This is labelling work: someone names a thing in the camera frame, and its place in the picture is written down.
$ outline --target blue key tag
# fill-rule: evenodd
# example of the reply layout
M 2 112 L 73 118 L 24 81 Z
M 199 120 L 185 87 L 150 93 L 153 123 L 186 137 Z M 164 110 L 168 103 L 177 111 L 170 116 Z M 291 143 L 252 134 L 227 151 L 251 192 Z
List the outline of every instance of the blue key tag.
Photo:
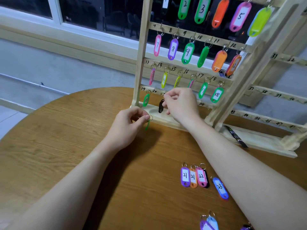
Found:
M 206 220 L 207 216 L 202 215 L 201 216 L 201 221 L 199 223 L 199 227 L 201 230 L 214 230 L 214 228 L 208 223 Z
M 207 222 L 211 225 L 211 227 L 214 228 L 214 230 L 219 230 L 219 227 L 217 225 L 217 221 L 216 221 L 216 219 L 214 217 L 215 217 L 214 212 L 210 210 L 209 211 L 209 216 L 207 218 Z
M 181 184 L 184 187 L 189 187 L 191 184 L 190 170 L 188 169 L 188 165 L 185 162 L 182 163 L 182 168 L 181 168 Z
M 217 191 L 219 192 L 220 196 L 223 199 L 228 199 L 229 198 L 228 193 L 225 190 L 225 187 L 224 187 L 223 183 L 221 182 L 221 180 L 218 179 L 218 178 L 213 178 L 212 181 L 213 181 L 213 184 L 215 185 Z

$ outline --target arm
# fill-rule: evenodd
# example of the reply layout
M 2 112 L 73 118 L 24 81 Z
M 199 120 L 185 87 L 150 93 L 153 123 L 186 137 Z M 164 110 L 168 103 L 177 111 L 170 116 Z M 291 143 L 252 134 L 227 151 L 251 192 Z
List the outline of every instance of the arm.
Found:
M 306 229 L 306 190 L 205 124 L 191 89 L 172 89 L 164 99 L 167 114 L 171 113 L 195 138 L 256 230 Z
M 106 167 L 148 119 L 139 107 L 119 112 L 98 146 L 8 229 L 82 229 Z

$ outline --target person's left hand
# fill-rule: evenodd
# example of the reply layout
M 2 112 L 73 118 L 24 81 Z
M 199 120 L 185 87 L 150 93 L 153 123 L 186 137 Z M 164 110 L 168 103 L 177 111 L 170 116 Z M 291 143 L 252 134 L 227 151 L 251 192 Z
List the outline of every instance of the person's left hand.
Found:
M 116 151 L 127 147 L 149 118 L 148 113 L 138 106 L 120 111 L 104 141 Z

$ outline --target wooden table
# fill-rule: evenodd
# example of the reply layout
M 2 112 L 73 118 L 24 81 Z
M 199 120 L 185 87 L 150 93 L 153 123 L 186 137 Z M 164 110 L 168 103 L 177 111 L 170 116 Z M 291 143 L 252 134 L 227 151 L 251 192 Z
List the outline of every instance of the wooden table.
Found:
M 94 149 L 115 115 L 130 106 L 132 93 L 132 88 L 112 87 L 64 96 L 28 115 L 1 140 L 0 228 Z M 161 96 L 150 96 L 151 104 L 160 100 Z M 203 117 L 209 112 L 200 109 Z M 227 123 L 277 136 L 288 134 L 236 116 L 229 116 Z M 248 152 L 307 189 L 304 149 L 306 144 L 295 159 Z M 151 123 L 108 166 L 84 229 L 199 229 L 201 215 L 209 210 L 214 211 L 220 230 L 240 229 L 248 222 L 232 197 L 222 200 L 212 182 L 209 189 L 183 187 L 182 162 L 205 163 L 208 176 L 216 176 L 189 133 Z

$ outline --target person's right hand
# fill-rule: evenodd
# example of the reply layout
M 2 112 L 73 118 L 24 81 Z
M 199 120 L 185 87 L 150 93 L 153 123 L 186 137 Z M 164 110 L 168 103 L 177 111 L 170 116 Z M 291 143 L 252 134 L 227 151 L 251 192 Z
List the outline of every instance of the person's right hand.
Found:
M 163 106 L 168 108 L 166 114 L 187 128 L 190 120 L 200 118 L 196 97 L 190 88 L 174 88 L 164 94 Z

